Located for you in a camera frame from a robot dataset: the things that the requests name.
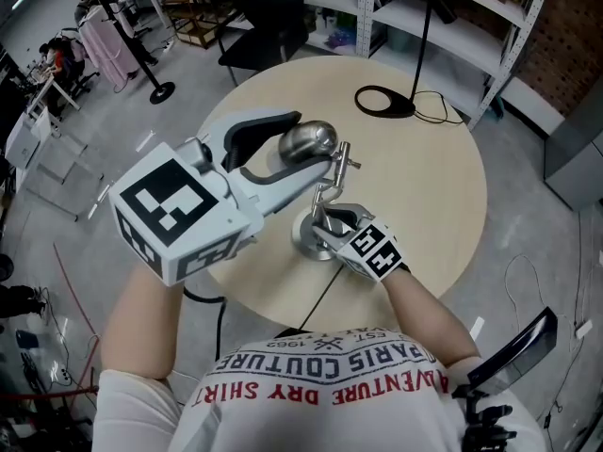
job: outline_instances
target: white t-shirt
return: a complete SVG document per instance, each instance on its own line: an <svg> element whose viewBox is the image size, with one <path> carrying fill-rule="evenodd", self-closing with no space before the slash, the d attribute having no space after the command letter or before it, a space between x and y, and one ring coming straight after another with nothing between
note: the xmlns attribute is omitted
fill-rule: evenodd
<svg viewBox="0 0 603 452"><path fill-rule="evenodd" d="M457 384L481 363L446 369L407 336L384 329L309 333L223 356L180 410L165 384L101 374L93 452L461 451ZM534 419L509 391L478 410L511 405L497 424L507 450L545 452Z"/></svg>

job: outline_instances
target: hanging clothes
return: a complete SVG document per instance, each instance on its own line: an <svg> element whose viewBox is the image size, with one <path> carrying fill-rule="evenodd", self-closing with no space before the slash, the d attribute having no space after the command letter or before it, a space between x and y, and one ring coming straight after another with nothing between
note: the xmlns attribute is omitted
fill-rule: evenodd
<svg viewBox="0 0 603 452"><path fill-rule="evenodd" d="M127 82L127 75L137 71L139 64L108 20L105 10L100 6L92 7L82 20L79 32L94 67L100 69L116 87L122 88Z"/></svg>

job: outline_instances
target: wall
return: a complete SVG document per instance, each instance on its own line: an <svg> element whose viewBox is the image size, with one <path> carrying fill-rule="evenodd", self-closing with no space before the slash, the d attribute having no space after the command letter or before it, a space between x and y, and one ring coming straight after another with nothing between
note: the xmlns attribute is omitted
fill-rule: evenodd
<svg viewBox="0 0 603 452"><path fill-rule="evenodd" d="M19 67L40 58L38 49L61 28L75 27L79 0L24 0L0 30L0 42Z"/></svg>

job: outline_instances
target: floor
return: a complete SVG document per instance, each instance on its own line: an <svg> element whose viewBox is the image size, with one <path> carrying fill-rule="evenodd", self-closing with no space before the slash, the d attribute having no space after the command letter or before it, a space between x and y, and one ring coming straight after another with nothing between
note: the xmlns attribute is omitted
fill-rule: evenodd
<svg viewBox="0 0 603 452"><path fill-rule="evenodd" d="M165 31L157 30L145 44L152 49L164 38ZM142 153L161 140L176 145L196 134L212 108L233 88L228 72L216 63L219 51L216 45L204 51L176 44L167 54L155 52L160 58L153 68L157 79L176 84L176 92L161 105L149 103L153 88L141 74L120 93L114 93L107 81L97 80L93 91L80 99L82 110L65 113L63 129L77 133L89 144L83 155L105 174L105 179L99 183L78 167L71 169L63 186L43 174L38 176L37 186L44 193L52 193L56 201L80 214L77 223L22 194L12 204L1 243L2 252L16 265L8 284L49 289L64 346L69 350L68 359L52 321L44 326L35 316L3 320L7 331L0 335L0 373L14 382L16 390L28 392L12 338L17 329L45 331L45 349L39 357L45 377L54 361L68 360L72 376L79 380L96 341L93 334L102 332L137 259L117 236L107 202L102 202L90 218L89 211L104 187L117 180ZM307 48L297 57L315 54ZM237 72L241 81L248 76ZM578 215L553 195L542 181L544 143L515 117L507 114L500 122L485 117L473 134L486 172L488 213L472 263L443 301L468 328L478 316L485 320L477 338L485 357L503 347L518 330L512 301L505 292L506 270L507 287L517 303L521 327L543 309L538 285L544 303L567 317L560 317L557 348L513 386L541 425L562 384L571 353L577 352L576 340L570 340L575 307L578 323L593 320L594 327L586 335L584 349L558 398L562 412L553 408L549 429L556 451L565 447L571 450L572 441L591 420L603 378L603 271L599 264L603 209L597 204ZM68 162L59 147L50 148L44 157L44 163L57 173L64 173ZM518 254L528 259L519 257L508 267ZM187 286L206 296L219 293L206 276L195 276ZM217 305L185 300L175 367L178 372L200 377L210 368L217 316ZM230 302L223 323L222 349L268 339L282 329ZM98 353L92 364L100 370ZM185 401L196 380L173 374L171 385L178 399ZM77 399L74 409L76 414L93 416L91 403L83 398Z"/></svg>

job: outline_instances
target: round wooden table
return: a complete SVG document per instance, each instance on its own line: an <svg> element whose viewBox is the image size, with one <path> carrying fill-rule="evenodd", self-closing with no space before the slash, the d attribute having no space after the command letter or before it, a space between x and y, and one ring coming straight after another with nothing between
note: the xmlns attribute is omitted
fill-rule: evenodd
<svg viewBox="0 0 603 452"><path fill-rule="evenodd" d="M357 202L379 216L394 231L413 274L440 297L461 276L480 241L487 202L480 152L464 124L429 124L414 117L378 119L362 113L354 93L371 84L410 95L413 78L360 57L294 60L234 89L204 125L229 112L256 107L297 110L302 121L331 123L339 140L350 142L350 158L362 163L361 169L349 168L337 202ZM363 105L378 108L370 97ZM435 94L418 94L415 103L423 114L444 116ZM451 107L448 118L460 120ZM270 175L267 155L276 143L277 138L267 142L247 167ZM313 192L310 189L268 216L258 243L234 260L213 266L211 274L228 298L292 328L303 323L319 300L305 330L396 328L381 284L346 268L335 276L339 262L311 261L293 247L293 221L310 205Z"/></svg>

